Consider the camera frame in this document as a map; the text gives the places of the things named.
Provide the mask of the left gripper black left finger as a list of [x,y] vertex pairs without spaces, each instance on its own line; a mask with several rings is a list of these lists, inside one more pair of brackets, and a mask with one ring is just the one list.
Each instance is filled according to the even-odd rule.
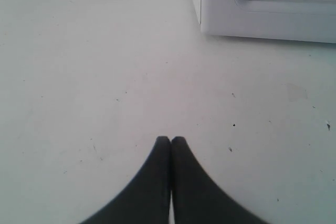
[[169,223],[170,164],[171,142],[159,136],[127,186],[84,223]]

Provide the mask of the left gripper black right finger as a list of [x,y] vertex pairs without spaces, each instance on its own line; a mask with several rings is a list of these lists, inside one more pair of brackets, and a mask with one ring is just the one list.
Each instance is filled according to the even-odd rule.
[[265,223],[221,190],[182,136],[171,141],[171,168],[175,223]]

